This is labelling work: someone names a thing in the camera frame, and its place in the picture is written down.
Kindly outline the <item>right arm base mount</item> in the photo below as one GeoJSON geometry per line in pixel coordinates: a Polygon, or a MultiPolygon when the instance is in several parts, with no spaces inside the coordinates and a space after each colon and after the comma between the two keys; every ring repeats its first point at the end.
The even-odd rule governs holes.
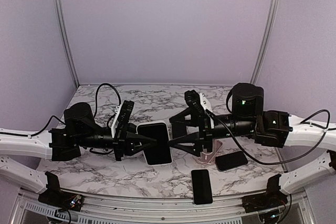
{"type": "Polygon", "coordinates": [[[242,207],[245,213],[262,211],[288,203],[287,196],[280,191],[280,177],[280,174],[270,177],[264,193],[244,196],[242,198],[242,207]]]}

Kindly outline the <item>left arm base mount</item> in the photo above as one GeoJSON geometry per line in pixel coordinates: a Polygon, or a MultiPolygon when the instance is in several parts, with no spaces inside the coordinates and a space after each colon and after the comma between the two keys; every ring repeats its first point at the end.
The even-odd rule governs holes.
{"type": "Polygon", "coordinates": [[[47,177],[46,190],[38,196],[38,201],[64,210],[80,211],[83,204],[83,195],[61,190],[58,177],[45,172],[47,177]]]}

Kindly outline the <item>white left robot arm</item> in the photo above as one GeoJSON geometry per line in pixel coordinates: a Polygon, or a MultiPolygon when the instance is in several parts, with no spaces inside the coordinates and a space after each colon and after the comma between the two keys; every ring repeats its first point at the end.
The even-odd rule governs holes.
{"type": "Polygon", "coordinates": [[[63,205],[67,198],[60,189],[57,175],[31,169],[13,160],[12,156],[63,162],[80,157],[82,148],[98,148],[112,150],[115,160],[120,161],[124,156],[154,147],[155,139],[136,134],[131,128],[128,120],[133,105],[133,102],[125,101],[119,106],[111,127],[98,125],[90,105],[80,102],[64,111],[63,129],[43,129],[36,133],[1,129],[1,175],[35,193],[45,193],[56,206],[63,205]]]}

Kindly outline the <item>pink phone case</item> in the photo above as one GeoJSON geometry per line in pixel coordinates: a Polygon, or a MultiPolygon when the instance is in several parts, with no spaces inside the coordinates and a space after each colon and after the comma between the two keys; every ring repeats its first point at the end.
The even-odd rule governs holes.
{"type": "Polygon", "coordinates": [[[223,144],[220,140],[213,140],[213,151],[212,152],[201,152],[200,157],[194,158],[198,164],[211,165],[215,163],[215,157],[217,153],[221,150],[223,144]]]}

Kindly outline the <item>aluminium right corner post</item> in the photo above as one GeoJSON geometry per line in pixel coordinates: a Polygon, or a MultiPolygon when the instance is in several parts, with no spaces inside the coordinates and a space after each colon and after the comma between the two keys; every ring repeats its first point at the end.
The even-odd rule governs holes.
{"type": "Polygon", "coordinates": [[[266,58],[266,51],[268,47],[268,42],[271,36],[272,28],[274,26],[276,15],[277,15],[277,9],[279,5],[279,0],[270,0],[269,10],[266,18],[266,24],[264,33],[262,36],[261,44],[259,47],[256,63],[254,66],[253,73],[251,75],[250,83],[251,84],[257,84],[259,75],[261,73],[261,69],[264,63],[264,60],[266,58]]]}

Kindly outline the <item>aluminium corner post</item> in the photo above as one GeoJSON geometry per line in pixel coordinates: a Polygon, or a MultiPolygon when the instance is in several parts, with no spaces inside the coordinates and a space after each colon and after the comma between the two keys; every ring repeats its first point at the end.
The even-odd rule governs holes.
{"type": "Polygon", "coordinates": [[[268,47],[268,42],[271,36],[272,28],[274,26],[276,15],[277,15],[277,9],[279,5],[279,0],[270,0],[269,10],[266,18],[266,24],[264,33],[262,36],[261,44],[259,47],[256,63],[254,66],[253,73],[251,75],[250,83],[251,84],[257,84],[259,75],[261,73],[261,69],[264,63],[264,60],[266,58],[266,51],[268,47]]]}
{"type": "Polygon", "coordinates": [[[55,12],[57,16],[57,22],[58,22],[61,42],[64,48],[66,61],[68,64],[68,68],[69,68],[70,75],[74,83],[75,89],[78,89],[80,86],[80,82],[79,82],[78,74],[76,72],[75,62],[74,62],[71,48],[70,48],[70,43],[69,43],[67,29],[66,29],[66,22],[64,18],[63,7],[62,7],[62,1],[54,0],[54,5],[55,5],[55,12]]]}

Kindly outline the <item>aluminium front rail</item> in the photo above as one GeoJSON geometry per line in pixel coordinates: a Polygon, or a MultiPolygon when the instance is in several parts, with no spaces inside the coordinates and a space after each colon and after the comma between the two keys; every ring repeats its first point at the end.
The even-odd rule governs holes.
{"type": "Polygon", "coordinates": [[[9,223],[315,223],[303,190],[283,206],[259,210],[243,198],[255,193],[215,196],[207,205],[191,198],[133,198],[84,194],[79,211],[59,212],[38,201],[35,193],[20,190],[9,223]]]}

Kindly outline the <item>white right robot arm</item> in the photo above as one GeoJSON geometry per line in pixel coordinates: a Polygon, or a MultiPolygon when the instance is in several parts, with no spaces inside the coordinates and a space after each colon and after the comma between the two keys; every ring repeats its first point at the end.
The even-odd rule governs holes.
{"type": "Polygon", "coordinates": [[[289,195],[297,189],[317,181],[322,176],[335,174],[335,124],[303,119],[283,111],[264,111],[264,90],[250,83],[238,83],[232,87],[226,101],[232,104],[228,114],[215,115],[205,95],[195,90],[184,93],[187,108],[169,119],[172,125],[197,127],[198,132],[180,135],[168,142],[169,146],[200,156],[203,150],[212,152],[213,140],[244,136],[256,144],[268,147],[306,146],[310,150],[324,149],[315,160],[291,172],[268,179],[267,189],[260,195],[260,203],[271,207],[281,194],[289,195]]]}

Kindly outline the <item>aluminium left corner post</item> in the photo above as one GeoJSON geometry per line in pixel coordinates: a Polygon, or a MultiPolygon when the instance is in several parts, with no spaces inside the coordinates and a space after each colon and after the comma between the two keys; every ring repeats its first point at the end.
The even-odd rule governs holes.
{"type": "Polygon", "coordinates": [[[68,68],[69,68],[70,75],[74,83],[75,89],[78,89],[80,86],[80,82],[79,82],[78,74],[76,72],[75,62],[74,62],[71,48],[70,48],[70,43],[69,43],[67,29],[66,29],[66,22],[64,18],[63,7],[62,7],[62,1],[54,0],[54,5],[55,5],[55,12],[57,16],[57,22],[58,22],[61,42],[64,48],[66,61],[68,64],[68,68]]]}

